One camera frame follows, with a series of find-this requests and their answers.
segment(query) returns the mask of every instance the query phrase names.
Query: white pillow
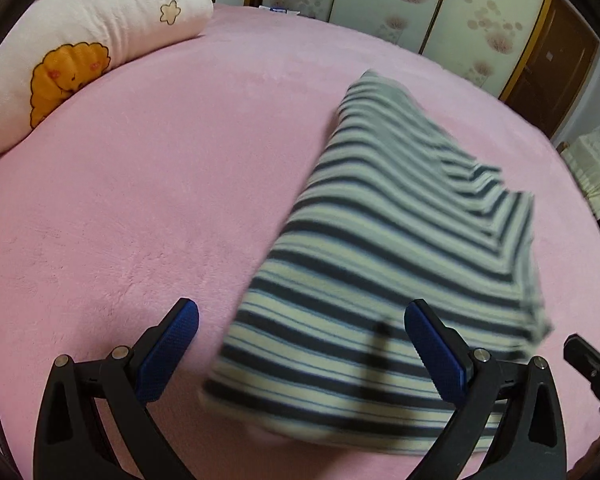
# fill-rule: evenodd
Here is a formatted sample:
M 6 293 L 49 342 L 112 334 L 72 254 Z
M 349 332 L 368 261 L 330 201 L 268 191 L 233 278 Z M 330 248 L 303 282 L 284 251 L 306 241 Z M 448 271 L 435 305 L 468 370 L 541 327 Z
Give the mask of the white pillow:
M 0 45 L 0 152 L 103 72 L 198 35 L 211 0 L 36 0 Z

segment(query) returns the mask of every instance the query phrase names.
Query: blue and white stripes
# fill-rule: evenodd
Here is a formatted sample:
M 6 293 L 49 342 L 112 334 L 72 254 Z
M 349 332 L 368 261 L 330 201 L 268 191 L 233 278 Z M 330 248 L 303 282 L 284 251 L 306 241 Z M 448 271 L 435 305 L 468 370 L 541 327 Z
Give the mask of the blue and white stripes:
M 532 355 L 550 330 L 531 254 L 533 197 L 508 191 L 498 168 L 372 72 L 339 115 L 203 399 L 301 440 L 423 453 L 452 408 L 404 332 L 404 309 L 424 298 L 470 346 Z

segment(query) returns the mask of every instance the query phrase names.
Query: wooden door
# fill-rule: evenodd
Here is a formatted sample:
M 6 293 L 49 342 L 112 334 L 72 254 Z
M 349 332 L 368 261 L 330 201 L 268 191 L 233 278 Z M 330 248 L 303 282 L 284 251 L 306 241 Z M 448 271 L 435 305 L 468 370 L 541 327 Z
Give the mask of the wooden door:
M 551 138 L 571 108 L 598 39 L 564 0 L 552 0 L 538 42 L 505 103 Z

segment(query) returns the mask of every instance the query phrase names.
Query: pillow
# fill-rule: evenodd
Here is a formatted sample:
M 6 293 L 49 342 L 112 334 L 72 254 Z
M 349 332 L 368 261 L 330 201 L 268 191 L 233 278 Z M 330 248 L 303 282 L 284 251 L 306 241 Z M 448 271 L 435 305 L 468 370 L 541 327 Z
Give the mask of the pillow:
M 533 197 L 503 186 L 374 73 L 246 292 L 205 406 L 274 433 L 424 453 L 447 423 L 404 330 L 424 298 L 472 347 L 527 360 L 550 331 L 531 253 Z M 497 406 L 478 450 L 488 447 Z
M 36 0 L 0 45 L 0 152 L 103 73 L 198 35 L 211 0 Z
M 574 140 L 562 158 L 600 220 L 600 126 Z

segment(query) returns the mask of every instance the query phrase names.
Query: bed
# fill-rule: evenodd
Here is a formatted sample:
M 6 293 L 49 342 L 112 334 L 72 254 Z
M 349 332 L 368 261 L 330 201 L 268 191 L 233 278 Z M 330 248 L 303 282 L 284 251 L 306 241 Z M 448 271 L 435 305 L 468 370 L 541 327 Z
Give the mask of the bed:
M 105 74 L 0 156 L 0 408 L 25 478 L 54 358 L 98 359 L 131 344 L 181 296 L 200 306 L 201 329 L 150 411 L 197 478 L 408 475 L 419 457 L 280 439 L 198 400 L 338 103 L 369 68 L 404 84 L 462 148 L 501 167 L 509 188 L 535 194 L 534 251 L 555 326 L 539 352 L 554 372 L 570 464 L 584 454 L 600 434 L 598 403 L 562 360 L 562 344 L 579 332 L 600 348 L 600 232 L 546 137 L 471 83 L 391 44 L 216 5 L 200 37 Z

